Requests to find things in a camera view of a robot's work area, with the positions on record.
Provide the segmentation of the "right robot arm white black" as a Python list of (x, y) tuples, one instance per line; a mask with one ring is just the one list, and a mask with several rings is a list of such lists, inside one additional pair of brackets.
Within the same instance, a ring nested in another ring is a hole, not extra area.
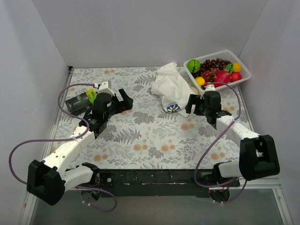
[(238, 178), (252, 181), (280, 173), (274, 139), (247, 129), (231, 113), (223, 110), (219, 92), (209, 90), (202, 96), (191, 94), (185, 109), (187, 113), (206, 117), (207, 122), (220, 131), (219, 137), (226, 135), (240, 149), (237, 161), (213, 166), (213, 187), (227, 185)]

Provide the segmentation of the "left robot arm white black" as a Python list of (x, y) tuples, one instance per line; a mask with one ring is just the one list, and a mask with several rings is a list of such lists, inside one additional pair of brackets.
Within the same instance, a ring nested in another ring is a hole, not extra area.
[(119, 90), (122, 100), (108, 91), (98, 93), (94, 106), (87, 111), (71, 135), (56, 151), (42, 161), (33, 160), (28, 168), (27, 191), (49, 205), (55, 205), (64, 193), (81, 184), (89, 188), (100, 183), (100, 169), (83, 163), (75, 169), (68, 169), (73, 159), (91, 144), (106, 129), (107, 122), (115, 115), (130, 110), (133, 99), (123, 89)]

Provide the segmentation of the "white t-shirt daisy print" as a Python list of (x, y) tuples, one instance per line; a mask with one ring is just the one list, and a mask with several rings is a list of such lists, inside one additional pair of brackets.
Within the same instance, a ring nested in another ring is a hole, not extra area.
[(157, 77), (152, 83), (151, 93), (161, 98), (163, 110), (166, 113), (178, 112), (183, 117), (188, 117), (186, 105), (191, 94), (198, 94), (196, 88), (188, 82), (177, 71), (175, 62), (162, 66), (157, 71)]

